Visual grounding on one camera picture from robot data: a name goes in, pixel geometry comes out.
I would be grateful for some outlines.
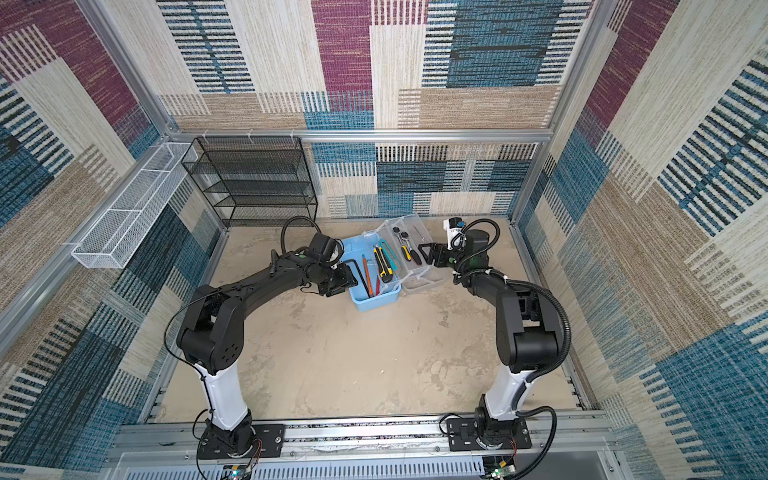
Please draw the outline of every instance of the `patterned carpet wall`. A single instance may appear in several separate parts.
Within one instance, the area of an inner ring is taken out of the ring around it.
[[[521,219],[636,478],[768,478],[767,22],[621,0]]]
[[[166,323],[208,265],[220,235],[209,212],[186,179],[125,269],[78,266],[5,355],[1,477],[97,476],[119,426],[138,421]]]
[[[0,12],[2,311],[158,134],[74,1]]]
[[[103,0],[183,129],[540,128],[591,0]]]
[[[318,217],[512,212],[536,144],[303,142]]]

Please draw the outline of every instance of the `blue plastic box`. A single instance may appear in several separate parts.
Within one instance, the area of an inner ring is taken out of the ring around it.
[[[368,262],[368,273],[371,276],[371,283],[373,283],[373,292],[376,292],[376,278],[379,276],[379,268],[376,265],[376,258],[373,256],[373,246],[378,244],[381,248],[381,238],[377,233],[364,233],[356,237],[347,238],[342,240],[344,242],[344,255],[341,260],[355,259],[358,265],[360,265],[360,272],[362,273],[363,280],[365,280],[365,267],[362,264],[362,256],[366,256],[366,262]],[[354,263],[349,263],[349,267],[352,269],[355,278],[357,279],[357,286],[349,289],[349,295],[352,297],[352,301],[355,303],[358,311],[367,312],[373,310],[376,307],[386,305],[397,301],[400,296],[400,282],[398,281],[397,272],[394,273],[394,278],[389,283],[380,283],[379,295],[368,298],[366,288],[360,281],[359,274],[355,268]]]

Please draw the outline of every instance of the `black wire rack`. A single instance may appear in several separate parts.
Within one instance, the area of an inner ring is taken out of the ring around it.
[[[182,164],[227,227],[276,227],[296,215],[317,216],[299,138],[198,137]]]

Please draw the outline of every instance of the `orange pencil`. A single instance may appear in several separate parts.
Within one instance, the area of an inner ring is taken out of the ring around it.
[[[371,276],[368,273],[368,260],[366,260],[366,256],[362,256],[362,264],[366,269],[366,282],[368,282],[368,298],[373,296],[373,284],[371,283]]]

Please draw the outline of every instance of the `white mesh basket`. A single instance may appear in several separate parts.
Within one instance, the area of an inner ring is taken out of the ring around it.
[[[125,268],[186,172],[189,144],[166,143],[94,223],[72,256],[86,268]]]

